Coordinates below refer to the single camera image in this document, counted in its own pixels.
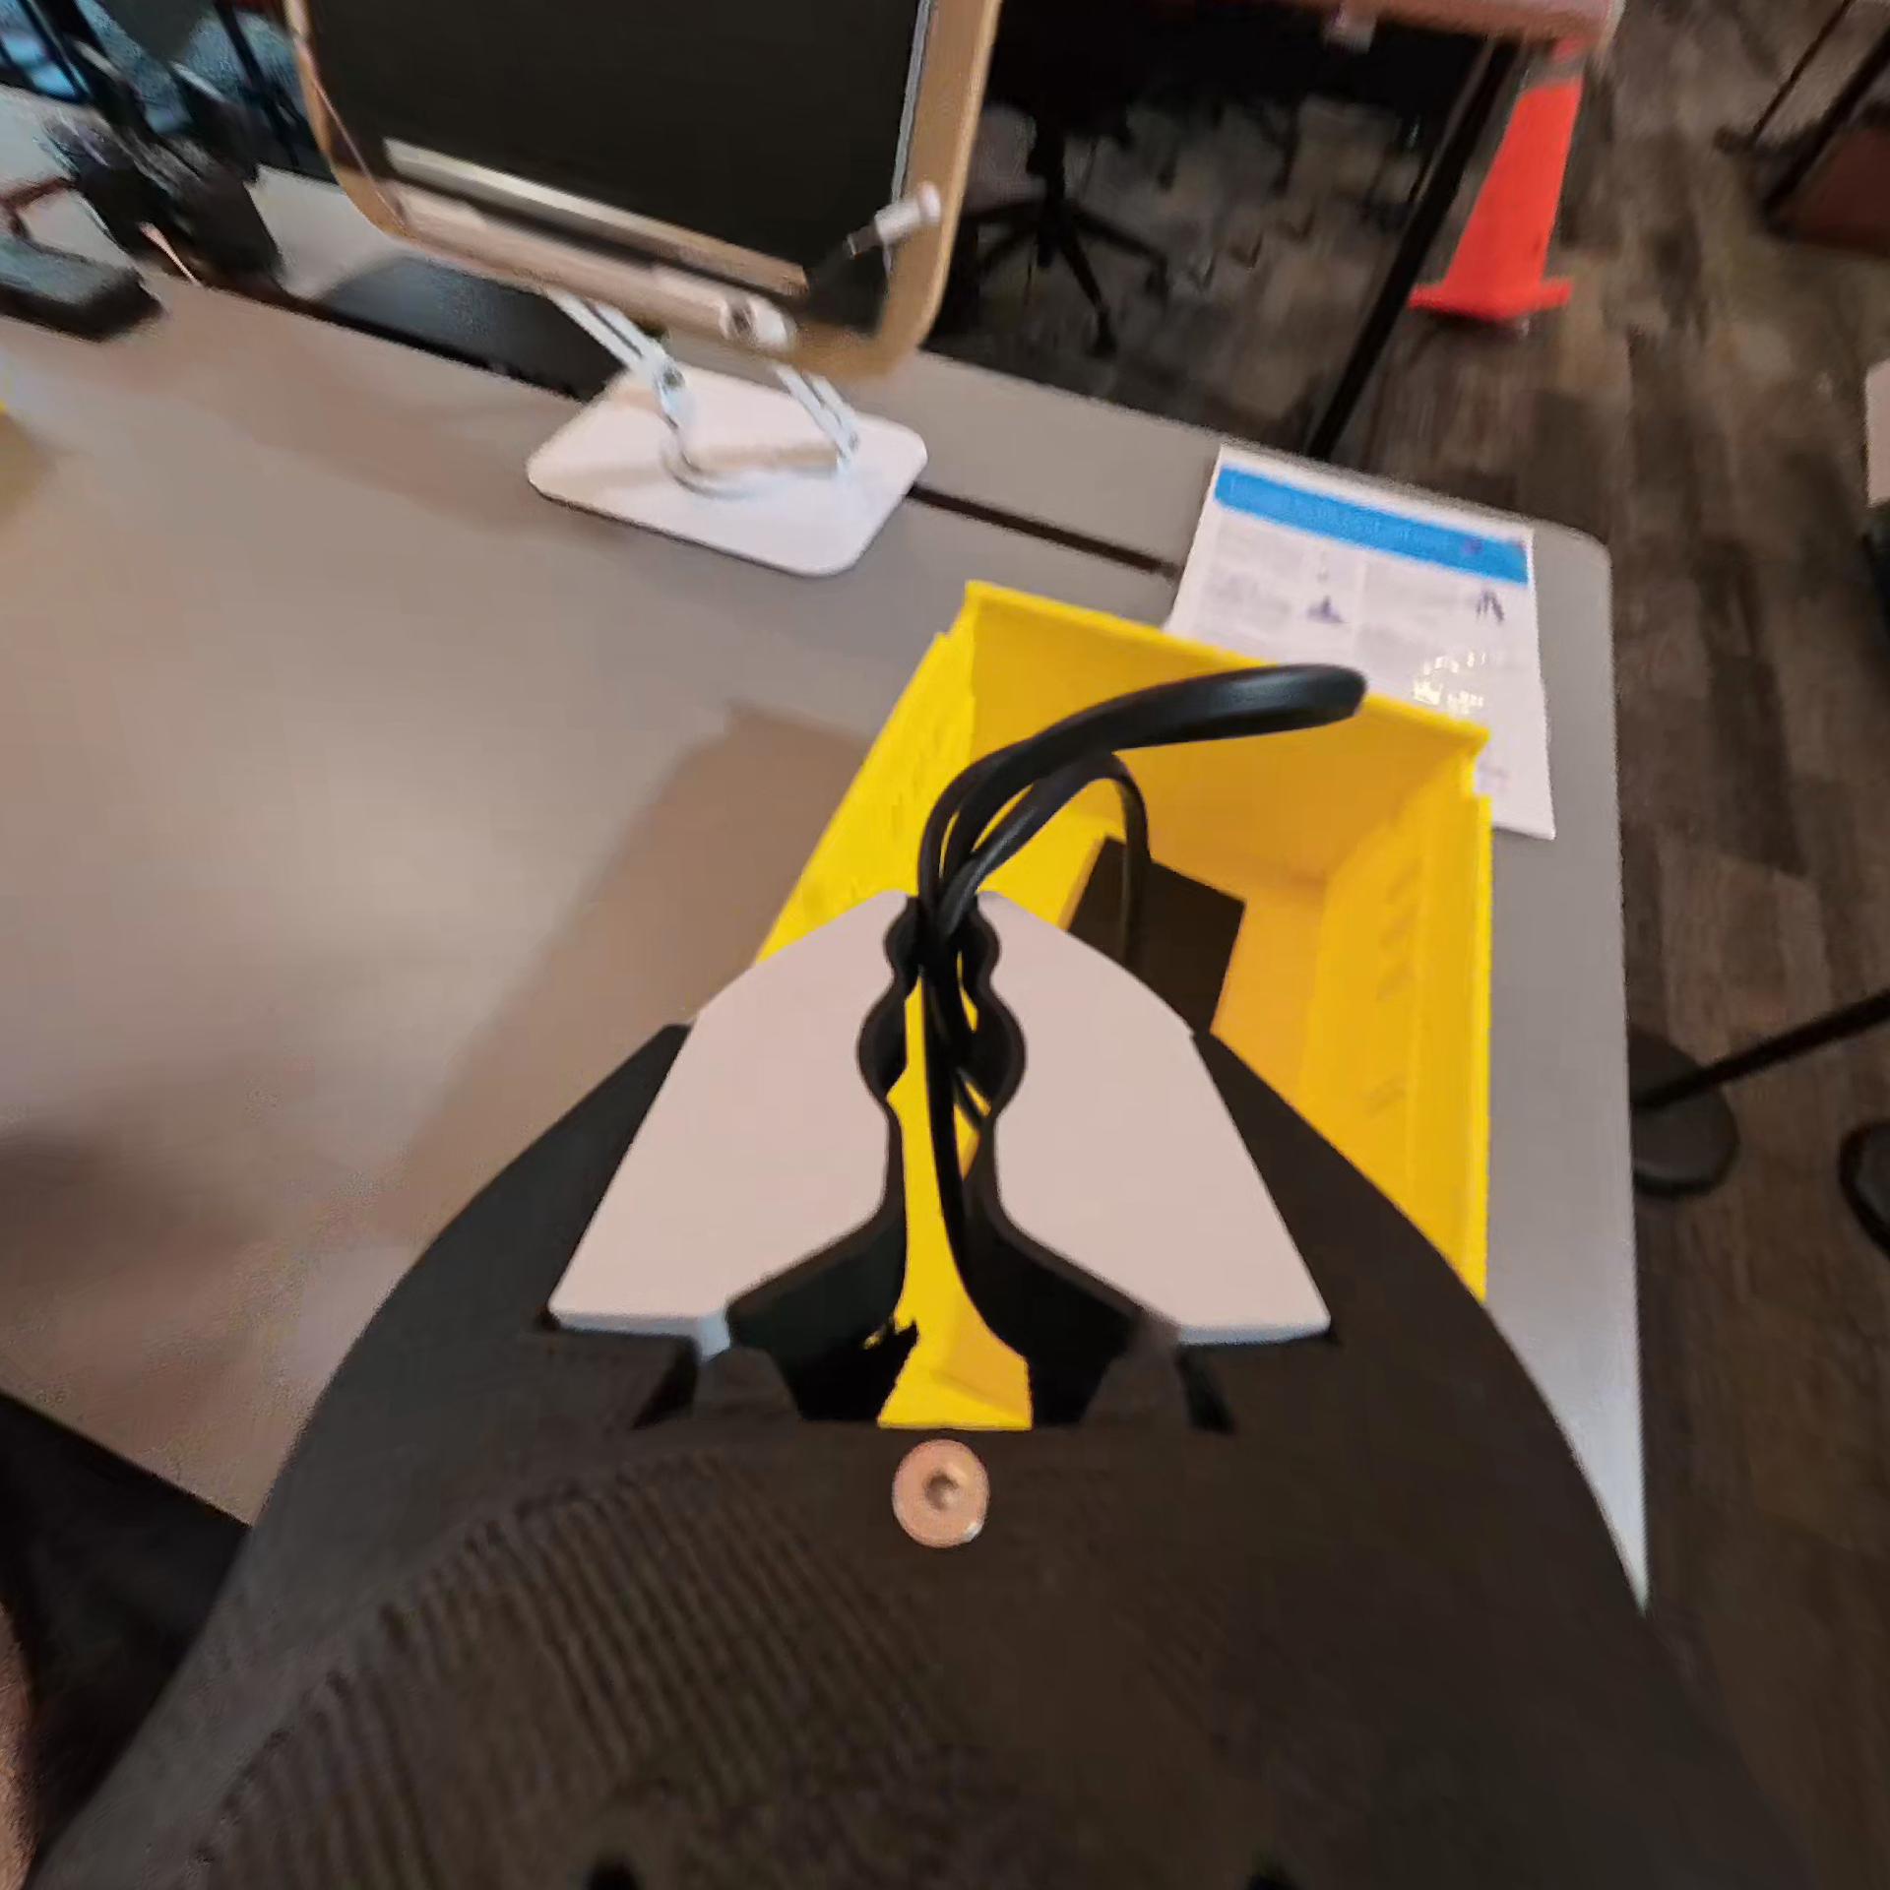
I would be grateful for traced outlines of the black monitor with white stand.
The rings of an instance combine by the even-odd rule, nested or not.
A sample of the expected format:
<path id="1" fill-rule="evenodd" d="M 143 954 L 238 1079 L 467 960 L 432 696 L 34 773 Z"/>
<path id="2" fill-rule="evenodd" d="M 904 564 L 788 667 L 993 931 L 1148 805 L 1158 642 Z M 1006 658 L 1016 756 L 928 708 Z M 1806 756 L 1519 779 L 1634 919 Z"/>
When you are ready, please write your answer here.
<path id="1" fill-rule="evenodd" d="M 1000 7 L 306 0 L 302 94 L 392 239 L 542 293 L 618 375 L 557 506 L 837 578 L 928 452 L 845 386 L 935 325 Z"/>

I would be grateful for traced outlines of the grey desk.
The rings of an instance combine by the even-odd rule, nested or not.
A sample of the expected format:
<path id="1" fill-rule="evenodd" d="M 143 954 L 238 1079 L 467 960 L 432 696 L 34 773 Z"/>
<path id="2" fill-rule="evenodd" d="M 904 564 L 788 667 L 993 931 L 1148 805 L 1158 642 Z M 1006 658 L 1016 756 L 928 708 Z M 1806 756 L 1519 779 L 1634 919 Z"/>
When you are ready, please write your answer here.
<path id="1" fill-rule="evenodd" d="M 213 288 L 100 343 L 18 325 L 7 360 L 7 1416 L 245 1534 L 387 1294 L 613 1073 L 643 1097 L 602 1178 L 539 1178 L 522 1215 L 552 1234 L 513 1328 L 643 1342 L 562 1329 L 550 1294 L 924 651 L 970 582 L 1130 596 L 912 503 L 845 578 L 591 516 L 527 482 L 580 407 Z M 1119 789 L 1111 960 L 1136 973 L 1156 852 L 1122 756 L 1302 734 L 1367 696 L 1345 667 L 1158 681 L 986 750 L 924 818 L 904 1079 L 1024 1427 L 1136 1323 L 1180 1336 L 964 1178 L 1019 1079 L 980 895 Z M 1622 898 L 1570 916 L 1617 931 L 1574 973 L 1604 1044 L 1574 1053 L 1558 1178 L 1534 1128 L 1538 1166 L 1490 1156 L 1471 1328 L 1526 1367 L 1526 1414 L 1471 1438 L 1546 1416 L 1640 1602 L 1622 993 L 1602 1005 Z"/>

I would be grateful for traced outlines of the yellow plastic bin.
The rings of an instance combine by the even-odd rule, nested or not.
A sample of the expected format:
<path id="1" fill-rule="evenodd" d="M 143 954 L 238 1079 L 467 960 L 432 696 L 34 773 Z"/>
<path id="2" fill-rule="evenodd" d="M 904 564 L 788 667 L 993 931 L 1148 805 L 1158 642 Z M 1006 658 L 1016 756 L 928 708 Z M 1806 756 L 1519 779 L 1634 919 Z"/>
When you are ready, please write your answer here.
<path id="1" fill-rule="evenodd" d="M 1040 727 L 1257 653 L 970 582 L 813 841 L 763 954 L 870 895 L 913 895 L 924 818 L 960 769 Z M 1477 730 L 1367 696 L 1350 720 L 1130 750 L 1148 810 L 1136 980 L 1234 1053 L 1486 1289 L 1495 811 Z M 1100 782 L 986 895 L 1111 960 L 1122 800 Z M 924 1073 L 895 1080 L 912 1161 L 913 1352 L 885 1427 L 1024 1427 L 1024 1367 L 954 1279 Z"/>

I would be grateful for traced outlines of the black flat device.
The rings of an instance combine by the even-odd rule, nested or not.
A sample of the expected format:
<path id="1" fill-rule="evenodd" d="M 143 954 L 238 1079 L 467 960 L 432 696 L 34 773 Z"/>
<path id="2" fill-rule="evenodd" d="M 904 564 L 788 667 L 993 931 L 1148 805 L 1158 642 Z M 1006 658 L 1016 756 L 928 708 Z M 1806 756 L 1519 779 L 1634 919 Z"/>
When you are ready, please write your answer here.
<path id="1" fill-rule="evenodd" d="M 162 304 L 129 266 L 0 239 L 0 317 L 72 338 L 119 338 L 151 318 Z"/>

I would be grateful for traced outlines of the orange traffic cone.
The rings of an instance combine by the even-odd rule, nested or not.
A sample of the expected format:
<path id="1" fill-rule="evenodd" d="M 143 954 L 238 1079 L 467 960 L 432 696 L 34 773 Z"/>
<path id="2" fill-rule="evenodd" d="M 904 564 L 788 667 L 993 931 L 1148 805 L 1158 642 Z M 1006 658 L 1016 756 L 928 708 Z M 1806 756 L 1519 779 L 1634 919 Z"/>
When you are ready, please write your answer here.
<path id="1" fill-rule="evenodd" d="M 1416 286 L 1407 308 L 1473 325 L 1529 325 L 1570 304 L 1550 272 L 1570 135 L 1587 94 L 1587 53 L 1557 41 L 1519 84 L 1445 278 Z"/>

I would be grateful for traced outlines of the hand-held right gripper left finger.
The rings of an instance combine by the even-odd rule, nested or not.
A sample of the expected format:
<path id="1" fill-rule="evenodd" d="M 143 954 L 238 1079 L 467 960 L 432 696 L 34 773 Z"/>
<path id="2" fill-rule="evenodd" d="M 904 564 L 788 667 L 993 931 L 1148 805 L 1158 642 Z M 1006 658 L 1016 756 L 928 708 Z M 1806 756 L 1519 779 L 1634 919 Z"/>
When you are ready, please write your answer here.
<path id="1" fill-rule="evenodd" d="M 697 1356 L 845 1356 L 904 1294 L 898 890 L 763 954 L 683 1032 L 550 1323 Z"/>

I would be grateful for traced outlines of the laminated paper sheet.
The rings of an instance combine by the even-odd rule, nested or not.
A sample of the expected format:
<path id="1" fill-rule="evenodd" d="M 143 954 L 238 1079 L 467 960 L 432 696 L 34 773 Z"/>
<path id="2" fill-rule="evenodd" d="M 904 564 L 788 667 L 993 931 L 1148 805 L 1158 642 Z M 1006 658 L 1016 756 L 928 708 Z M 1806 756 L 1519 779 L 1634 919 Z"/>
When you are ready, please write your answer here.
<path id="1" fill-rule="evenodd" d="M 1167 628 L 1477 727 L 1495 824 L 1557 837 L 1534 525 L 1222 448 Z"/>

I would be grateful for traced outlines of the black round stand base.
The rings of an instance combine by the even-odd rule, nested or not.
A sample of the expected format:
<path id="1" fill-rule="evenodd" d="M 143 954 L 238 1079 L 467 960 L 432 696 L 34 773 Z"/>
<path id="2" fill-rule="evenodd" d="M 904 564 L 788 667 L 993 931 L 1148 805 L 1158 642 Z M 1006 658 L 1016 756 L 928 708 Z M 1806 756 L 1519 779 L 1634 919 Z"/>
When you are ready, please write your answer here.
<path id="1" fill-rule="evenodd" d="M 1715 1086 L 1698 1086 L 1700 1062 L 1678 1040 L 1632 1025 L 1632 1184 L 1647 1199 L 1711 1195 L 1737 1161 L 1737 1118 Z"/>

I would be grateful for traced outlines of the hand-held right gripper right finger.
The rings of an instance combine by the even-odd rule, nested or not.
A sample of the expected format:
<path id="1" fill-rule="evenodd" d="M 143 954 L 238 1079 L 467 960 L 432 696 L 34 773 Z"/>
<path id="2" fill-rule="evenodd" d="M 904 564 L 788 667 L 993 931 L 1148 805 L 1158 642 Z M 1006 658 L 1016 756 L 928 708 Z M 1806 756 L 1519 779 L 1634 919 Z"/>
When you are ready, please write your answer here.
<path id="1" fill-rule="evenodd" d="M 1189 1023 L 1089 938 L 980 895 L 993 993 L 1019 1025 L 994 1104 L 994 1210 L 1034 1248 L 1180 1342 L 1326 1336 L 1330 1313 Z"/>

